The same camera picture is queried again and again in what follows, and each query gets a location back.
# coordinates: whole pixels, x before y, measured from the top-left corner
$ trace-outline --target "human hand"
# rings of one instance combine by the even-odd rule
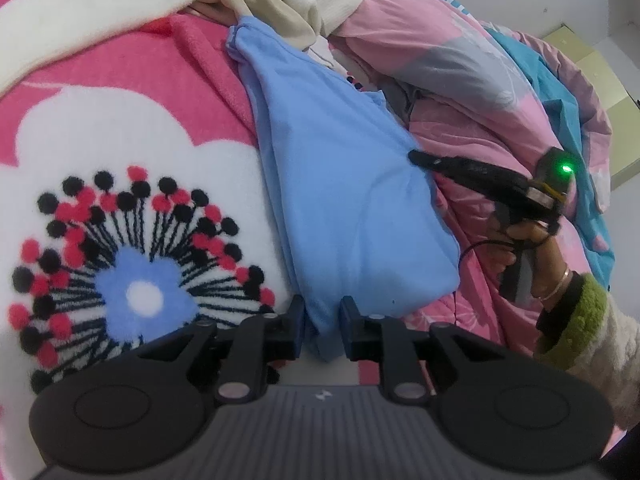
[[[549,237],[545,229],[537,222],[521,222],[510,226],[504,233],[498,219],[491,216],[488,221],[487,237],[503,242],[513,242],[514,240],[528,240],[533,244],[544,242],[536,248],[535,252],[533,282],[531,284],[531,295],[534,298],[545,298],[562,281],[567,266],[560,252],[560,247],[558,247],[558,242],[555,237]],[[486,254],[490,270],[495,274],[504,272],[506,267],[513,265],[516,261],[513,249],[507,246],[489,244],[486,246]],[[551,298],[543,302],[545,310],[553,309],[562,298],[570,280],[565,280],[565,282]]]

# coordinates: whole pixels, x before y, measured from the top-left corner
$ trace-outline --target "silver screw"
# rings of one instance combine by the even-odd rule
[[[246,397],[251,388],[244,383],[224,383],[218,388],[218,393],[225,399],[242,399]]]
[[[400,383],[394,388],[394,393],[401,399],[420,399],[427,389],[418,383]]]

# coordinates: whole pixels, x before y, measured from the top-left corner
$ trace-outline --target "beige fleece sleeve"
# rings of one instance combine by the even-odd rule
[[[558,343],[544,337],[535,357],[597,388],[626,430],[640,422],[640,325],[620,312],[591,275]]]

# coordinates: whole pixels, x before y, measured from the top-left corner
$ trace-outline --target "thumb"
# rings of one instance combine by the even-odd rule
[[[536,222],[521,222],[507,229],[507,235],[513,240],[531,240],[538,243],[544,240],[547,232]]]

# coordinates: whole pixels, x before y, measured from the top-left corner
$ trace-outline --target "green fuzzy cuff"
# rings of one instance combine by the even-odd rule
[[[561,370],[571,368],[577,357],[596,339],[608,308],[607,293],[591,274],[584,275],[580,301],[555,346],[542,336],[534,357]]]

